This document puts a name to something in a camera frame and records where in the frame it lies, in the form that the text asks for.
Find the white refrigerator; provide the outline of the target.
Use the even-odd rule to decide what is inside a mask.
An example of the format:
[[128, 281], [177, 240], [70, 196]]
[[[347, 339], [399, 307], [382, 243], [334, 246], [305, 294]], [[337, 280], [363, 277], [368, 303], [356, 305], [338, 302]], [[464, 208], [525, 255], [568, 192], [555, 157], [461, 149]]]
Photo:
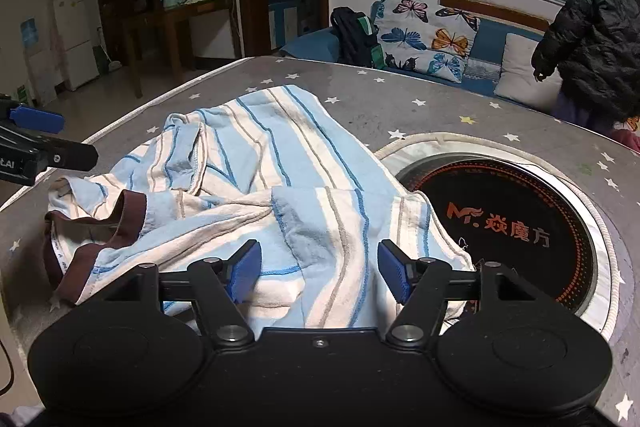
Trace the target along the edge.
[[75, 91], [99, 76], [84, 0], [52, 0], [56, 30], [62, 42], [66, 87]]

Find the blue striped shirt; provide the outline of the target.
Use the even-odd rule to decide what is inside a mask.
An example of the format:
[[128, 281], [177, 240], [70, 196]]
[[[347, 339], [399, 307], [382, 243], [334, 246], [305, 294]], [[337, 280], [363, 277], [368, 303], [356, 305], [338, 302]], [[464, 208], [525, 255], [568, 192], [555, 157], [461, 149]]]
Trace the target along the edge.
[[255, 332], [386, 329], [399, 306], [378, 271], [385, 239], [473, 266], [428, 199], [295, 86], [168, 116], [108, 173], [53, 184], [46, 222], [48, 275], [76, 305], [141, 263], [182, 271], [254, 239], [262, 267], [243, 312]]

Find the black backpack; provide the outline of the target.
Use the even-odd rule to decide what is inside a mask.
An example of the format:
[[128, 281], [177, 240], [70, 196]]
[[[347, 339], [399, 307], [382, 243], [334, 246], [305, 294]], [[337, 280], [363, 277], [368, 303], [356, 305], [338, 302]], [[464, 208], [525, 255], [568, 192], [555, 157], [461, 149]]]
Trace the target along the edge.
[[378, 28], [370, 17], [340, 6], [332, 11], [330, 21], [340, 44], [340, 63], [375, 69], [385, 67], [382, 46], [378, 43]]

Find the grey star patterned table cover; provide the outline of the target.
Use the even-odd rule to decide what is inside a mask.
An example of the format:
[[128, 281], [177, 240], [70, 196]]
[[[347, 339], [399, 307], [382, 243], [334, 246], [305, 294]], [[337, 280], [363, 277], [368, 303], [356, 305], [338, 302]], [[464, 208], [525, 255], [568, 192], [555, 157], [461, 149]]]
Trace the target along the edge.
[[[136, 145], [160, 131], [165, 118], [213, 107], [250, 91], [295, 84], [312, 94], [329, 114], [370, 150], [401, 147], [419, 133], [437, 143], [449, 133], [465, 134], [506, 152], [534, 155], [567, 176], [593, 202], [612, 237], [622, 274], [620, 306], [611, 339], [613, 374], [600, 409], [621, 426], [639, 421], [639, 156], [604, 136], [559, 122], [548, 115], [457, 87], [390, 72], [292, 58], [243, 58], [183, 83], [135, 109], [104, 95], [85, 96], [82, 105], [103, 128], [68, 133], [92, 142], [101, 168], [115, 164]], [[3, 412], [35, 407], [39, 397], [26, 369], [26, 351], [35, 335], [58, 317], [39, 248], [42, 218], [52, 176], [33, 188], [3, 193], [1, 338], [10, 356], [1, 364], [8, 391]]]

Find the blue sofa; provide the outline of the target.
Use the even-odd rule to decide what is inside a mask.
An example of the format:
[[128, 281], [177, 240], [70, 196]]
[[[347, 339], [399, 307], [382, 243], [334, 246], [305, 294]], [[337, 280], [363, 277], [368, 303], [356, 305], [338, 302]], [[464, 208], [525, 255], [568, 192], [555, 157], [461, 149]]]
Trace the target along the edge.
[[[520, 35], [536, 43], [542, 38], [539, 32], [481, 17], [480, 29], [474, 40], [470, 58], [460, 83], [390, 66], [387, 67], [387, 70], [481, 95], [494, 96], [500, 80], [506, 36], [509, 34]], [[280, 49], [280, 55], [301, 58], [302, 60], [338, 63], [340, 61], [340, 40], [334, 35], [332, 28], [324, 28], [298, 37], [286, 44], [283, 49]]]

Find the butterfly patterned cushion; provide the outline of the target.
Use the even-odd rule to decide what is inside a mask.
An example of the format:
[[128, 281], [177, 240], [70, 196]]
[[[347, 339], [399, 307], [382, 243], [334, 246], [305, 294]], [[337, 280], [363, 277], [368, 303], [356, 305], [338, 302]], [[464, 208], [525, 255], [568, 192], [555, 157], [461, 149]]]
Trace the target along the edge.
[[462, 81], [479, 17], [421, 0], [378, 0], [374, 8], [386, 67]]

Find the wooden table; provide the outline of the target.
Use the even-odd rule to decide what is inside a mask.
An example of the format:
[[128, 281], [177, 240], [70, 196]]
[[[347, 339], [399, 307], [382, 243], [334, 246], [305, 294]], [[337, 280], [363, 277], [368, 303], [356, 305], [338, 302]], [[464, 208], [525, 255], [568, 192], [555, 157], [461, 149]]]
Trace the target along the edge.
[[231, 42], [235, 60], [242, 57], [240, 24], [238, 17], [238, 0], [203, 0], [182, 4], [168, 10], [141, 13], [122, 21], [122, 38], [130, 69], [129, 81], [136, 98], [142, 98], [141, 77], [138, 71], [138, 59], [134, 46], [134, 35], [146, 26], [159, 27], [163, 32], [168, 49], [169, 64], [175, 83], [183, 83], [180, 46], [177, 26], [190, 22], [191, 18], [226, 12], [230, 20]]

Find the beige pillow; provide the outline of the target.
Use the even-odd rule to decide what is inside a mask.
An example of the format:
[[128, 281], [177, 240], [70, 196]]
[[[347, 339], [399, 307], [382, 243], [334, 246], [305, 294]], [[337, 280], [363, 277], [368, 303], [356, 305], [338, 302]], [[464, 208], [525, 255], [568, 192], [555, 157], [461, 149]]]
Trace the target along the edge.
[[501, 75], [495, 95], [550, 114], [562, 86], [558, 72], [537, 81], [530, 61], [537, 46], [536, 41], [507, 34], [504, 45]]

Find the person in black jacket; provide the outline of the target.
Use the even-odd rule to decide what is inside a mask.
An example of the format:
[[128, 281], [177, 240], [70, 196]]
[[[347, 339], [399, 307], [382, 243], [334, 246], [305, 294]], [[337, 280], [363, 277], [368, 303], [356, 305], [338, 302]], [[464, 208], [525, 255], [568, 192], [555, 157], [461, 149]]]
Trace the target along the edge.
[[553, 115], [610, 135], [639, 116], [639, 0], [566, 0], [532, 56], [562, 84]]

